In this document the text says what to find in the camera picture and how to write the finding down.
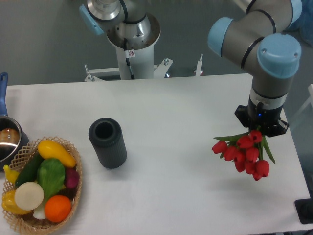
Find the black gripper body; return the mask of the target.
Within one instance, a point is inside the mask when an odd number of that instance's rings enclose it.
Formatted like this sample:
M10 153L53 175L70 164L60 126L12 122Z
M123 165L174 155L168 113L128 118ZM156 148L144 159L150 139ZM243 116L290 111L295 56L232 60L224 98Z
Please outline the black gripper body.
M289 128L289 124L280 117L282 109L283 106L266 110L262 104L239 105L235 116L249 131L258 129L267 137L275 137L285 134Z

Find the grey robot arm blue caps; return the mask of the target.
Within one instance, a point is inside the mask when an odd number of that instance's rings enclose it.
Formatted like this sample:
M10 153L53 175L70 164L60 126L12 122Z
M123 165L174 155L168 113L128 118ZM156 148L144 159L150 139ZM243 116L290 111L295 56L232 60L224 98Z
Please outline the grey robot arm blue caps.
M235 111L240 123L268 137L285 134L289 125L280 113L299 68L301 45L282 31L300 17L302 2L238 0L236 5L245 16L218 19L208 33L208 46L253 77L248 104ZM121 79L165 76L171 62L154 65L160 26L144 1L89 0L79 12L94 34L106 34L115 47Z

